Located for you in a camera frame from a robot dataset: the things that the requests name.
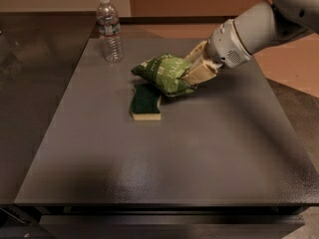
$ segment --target crumpled bag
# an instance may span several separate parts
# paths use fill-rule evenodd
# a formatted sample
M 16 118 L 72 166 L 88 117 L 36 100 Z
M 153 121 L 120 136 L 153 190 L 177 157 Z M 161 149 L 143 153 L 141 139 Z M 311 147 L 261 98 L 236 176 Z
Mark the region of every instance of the crumpled bag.
M 167 53 L 141 63 L 132 72 L 152 83 L 167 97 L 177 97 L 190 94 L 196 88 L 181 79 L 191 65 L 192 62 Z

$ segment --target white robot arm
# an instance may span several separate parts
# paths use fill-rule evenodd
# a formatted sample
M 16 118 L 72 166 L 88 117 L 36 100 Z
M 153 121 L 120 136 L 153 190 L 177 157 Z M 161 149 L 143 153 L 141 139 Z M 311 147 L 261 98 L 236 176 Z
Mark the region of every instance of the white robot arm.
M 258 51 L 319 34 L 319 0 L 262 1 L 216 29 L 205 47 L 216 63 L 235 68 Z

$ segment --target green sponge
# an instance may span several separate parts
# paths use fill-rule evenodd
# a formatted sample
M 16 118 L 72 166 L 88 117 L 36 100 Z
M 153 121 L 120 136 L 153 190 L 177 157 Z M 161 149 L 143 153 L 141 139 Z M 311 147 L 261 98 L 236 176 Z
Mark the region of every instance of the green sponge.
M 131 102 L 133 120 L 160 120 L 160 91 L 152 84 L 135 85 Z

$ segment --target clear water bottle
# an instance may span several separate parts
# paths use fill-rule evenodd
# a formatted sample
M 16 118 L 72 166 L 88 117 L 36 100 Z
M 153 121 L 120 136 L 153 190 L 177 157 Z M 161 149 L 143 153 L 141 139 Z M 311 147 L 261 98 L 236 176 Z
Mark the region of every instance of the clear water bottle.
M 107 62 L 117 63 L 123 59 L 118 11 L 110 0 L 100 0 L 96 15 L 104 57 Z

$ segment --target brown floor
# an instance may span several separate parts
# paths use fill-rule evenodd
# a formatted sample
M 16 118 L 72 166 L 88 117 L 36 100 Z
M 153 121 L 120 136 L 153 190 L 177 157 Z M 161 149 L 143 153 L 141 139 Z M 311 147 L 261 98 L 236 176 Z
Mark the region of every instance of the brown floor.
M 124 25 L 122 32 L 125 38 L 206 39 L 216 27 L 216 24 Z M 311 35 L 290 44 L 265 49 L 254 57 L 267 79 L 319 98 L 318 51 L 319 36 Z M 316 156 L 310 156 L 310 159 L 319 172 Z M 319 207 L 307 209 L 302 216 L 306 225 L 285 239 L 319 238 Z

